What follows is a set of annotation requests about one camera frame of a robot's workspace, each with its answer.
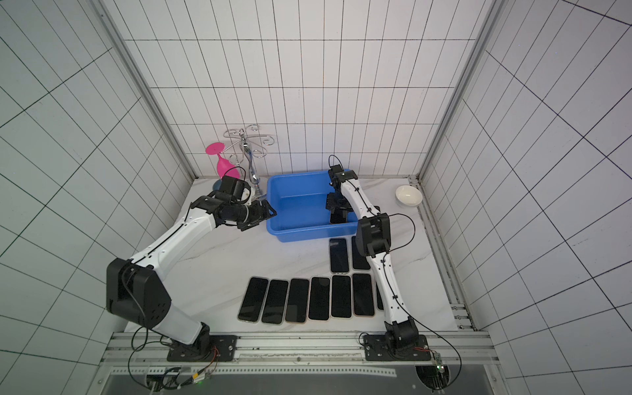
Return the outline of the blue plastic storage box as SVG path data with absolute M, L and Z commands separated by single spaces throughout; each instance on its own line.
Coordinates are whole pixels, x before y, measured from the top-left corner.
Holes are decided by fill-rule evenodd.
M 331 222 L 326 201 L 333 191 L 326 171 L 269 178 L 267 200 L 277 213 L 267 220 L 268 233 L 283 243 L 355 235 L 357 218 L 353 212 L 344 223 Z

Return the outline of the black phone stack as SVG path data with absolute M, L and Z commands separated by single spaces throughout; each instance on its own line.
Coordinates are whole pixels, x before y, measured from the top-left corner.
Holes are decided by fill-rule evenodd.
M 334 238 L 329 240 L 330 270 L 332 273 L 348 273 L 349 258 L 347 240 Z
M 352 237 L 352 266 L 355 271 L 369 271 L 371 269 L 366 257 L 360 254 L 360 251 L 356 245 L 355 236 Z

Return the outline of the black phone stack top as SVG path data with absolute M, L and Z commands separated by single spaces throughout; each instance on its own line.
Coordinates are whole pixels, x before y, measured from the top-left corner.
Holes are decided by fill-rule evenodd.
M 371 269 L 366 257 L 360 254 L 360 251 L 356 245 L 355 236 L 352 237 L 352 266 L 355 271 L 369 271 Z

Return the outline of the black phone row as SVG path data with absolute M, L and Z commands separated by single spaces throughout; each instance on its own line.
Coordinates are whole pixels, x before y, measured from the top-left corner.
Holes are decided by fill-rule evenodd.
M 263 309 L 269 280 L 262 277 L 250 278 L 245 295 L 238 312 L 238 320 L 256 323 Z

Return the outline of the pale green cased phone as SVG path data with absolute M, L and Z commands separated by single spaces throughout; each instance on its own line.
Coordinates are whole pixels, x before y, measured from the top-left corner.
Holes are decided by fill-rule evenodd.
M 289 281 L 271 280 L 263 306 L 261 321 L 265 324 L 281 324 L 285 314 Z

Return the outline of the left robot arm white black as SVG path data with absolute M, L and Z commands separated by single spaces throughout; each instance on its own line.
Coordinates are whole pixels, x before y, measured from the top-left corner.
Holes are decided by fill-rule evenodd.
M 185 357 L 207 357 L 213 347 L 210 328 L 173 304 L 164 280 L 185 253 L 217 227 L 245 231 L 276 215 L 265 199 L 242 201 L 217 191 L 199 197 L 179 222 L 143 251 L 108 265 L 107 311 L 168 337 Z

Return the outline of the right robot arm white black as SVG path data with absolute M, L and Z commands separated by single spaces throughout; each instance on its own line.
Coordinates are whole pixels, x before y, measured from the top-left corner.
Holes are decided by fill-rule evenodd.
M 336 164 L 330 166 L 328 174 L 334 189 L 332 205 L 352 211 L 357 217 L 355 245 L 370 264 L 380 289 L 387 350 L 392 356 L 403 358 L 419 347 L 420 334 L 416 320 L 406 310 L 393 271 L 390 217 L 370 202 L 354 171 Z

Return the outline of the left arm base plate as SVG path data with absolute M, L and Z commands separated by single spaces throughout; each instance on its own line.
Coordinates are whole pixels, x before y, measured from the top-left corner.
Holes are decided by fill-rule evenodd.
M 166 357 L 168 362 L 230 362 L 234 359 L 238 337 L 234 335 L 225 336 L 203 336 L 194 344 L 185 345 L 174 341 Z

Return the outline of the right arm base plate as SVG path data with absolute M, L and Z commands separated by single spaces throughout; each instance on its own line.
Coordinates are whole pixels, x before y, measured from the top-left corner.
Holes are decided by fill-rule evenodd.
M 367 361 L 430 361 L 432 359 L 432 351 L 424 335 L 420 335 L 413 344 L 400 348 L 389 345 L 385 335 L 365 333 L 360 335 L 359 342 Z

